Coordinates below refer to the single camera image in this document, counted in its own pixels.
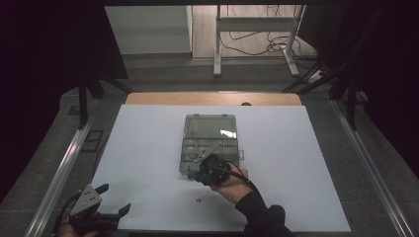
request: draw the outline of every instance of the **white wall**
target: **white wall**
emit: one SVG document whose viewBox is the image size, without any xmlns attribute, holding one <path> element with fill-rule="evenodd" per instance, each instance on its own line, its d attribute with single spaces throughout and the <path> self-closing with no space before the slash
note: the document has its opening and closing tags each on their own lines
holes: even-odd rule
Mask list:
<svg viewBox="0 0 419 237">
<path fill-rule="evenodd" d="M 121 54 L 191 52 L 191 6 L 106 7 Z"/>
</svg>

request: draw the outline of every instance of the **black sleeve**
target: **black sleeve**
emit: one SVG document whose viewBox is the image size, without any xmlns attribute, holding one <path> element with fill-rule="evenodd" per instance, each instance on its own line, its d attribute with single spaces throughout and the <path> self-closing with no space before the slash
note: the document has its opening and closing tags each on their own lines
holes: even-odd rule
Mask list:
<svg viewBox="0 0 419 237">
<path fill-rule="evenodd" d="M 267 208 L 255 193 L 250 192 L 235 207 L 247 218 L 244 236 L 293 236 L 285 226 L 286 212 L 280 205 Z"/>
</svg>

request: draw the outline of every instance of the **light wooden floor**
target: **light wooden floor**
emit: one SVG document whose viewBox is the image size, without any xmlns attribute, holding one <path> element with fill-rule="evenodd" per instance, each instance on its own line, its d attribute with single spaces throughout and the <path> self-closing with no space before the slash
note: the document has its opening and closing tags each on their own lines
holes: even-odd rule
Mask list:
<svg viewBox="0 0 419 237">
<path fill-rule="evenodd" d="M 230 5 L 221 6 L 221 17 L 292 17 L 294 6 L 280 6 L 277 12 L 277 5 L 254 5 L 241 6 Z M 194 6 L 193 7 L 193 58 L 209 58 L 213 57 L 213 48 L 215 46 L 215 19 L 216 6 Z M 221 33 L 222 42 L 228 47 L 234 47 L 242 51 L 257 54 L 267 50 L 269 42 L 267 38 L 284 37 L 275 40 L 276 43 L 286 43 L 289 33 L 259 33 L 243 39 L 236 39 L 250 33 Z M 295 41 L 293 51 L 296 55 L 315 56 L 315 50 L 302 39 L 297 38 L 300 42 Z M 250 56 L 237 50 L 221 47 L 222 57 L 245 57 Z M 259 56 L 264 57 L 283 57 L 280 51 L 266 52 Z"/>
</svg>

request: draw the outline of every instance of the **white tabletop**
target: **white tabletop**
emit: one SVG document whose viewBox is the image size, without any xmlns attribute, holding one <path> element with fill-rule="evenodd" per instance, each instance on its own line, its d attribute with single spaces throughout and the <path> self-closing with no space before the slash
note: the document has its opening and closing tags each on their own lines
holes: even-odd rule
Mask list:
<svg viewBox="0 0 419 237">
<path fill-rule="evenodd" d="M 179 172 L 186 115 L 235 115 L 241 167 L 293 232 L 351 231 L 303 106 L 122 106 L 93 187 L 99 211 L 131 208 L 120 229 L 242 231 L 234 205 Z"/>
</svg>

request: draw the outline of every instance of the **human hand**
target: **human hand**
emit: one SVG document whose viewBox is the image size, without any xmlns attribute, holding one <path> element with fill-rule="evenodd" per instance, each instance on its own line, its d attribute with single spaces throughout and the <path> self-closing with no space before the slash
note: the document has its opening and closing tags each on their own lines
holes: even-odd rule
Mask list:
<svg viewBox="0 0 419 237">
<path fill-rule="evenodd" d="M 88 232 L 83 237 L 95 237 L 98 235 L 98 232 Z M 59 237 L 80 237 L 80 235 L 74 230 L 70 224 L 64 224 L 59 227 L 58 230 Z"/>
<path fill-rule="evenodd" d="M 249 177 L 247 169 L 239 169 L 241 173 L 243 173 L 244 177 Z M 231 171 L 240 174 L 240 171 L 234 166 L 231 166 Z M 234 204 L 238 203 L 243 197 L 252 192 L 252 189 L 250 189 L 246 183 L 231 175 L 224 184 L 220 186 L 210 186 L 210 189 L 214 192 L 220 193 L 228 201 L 233 202 Z"/>
</svg>

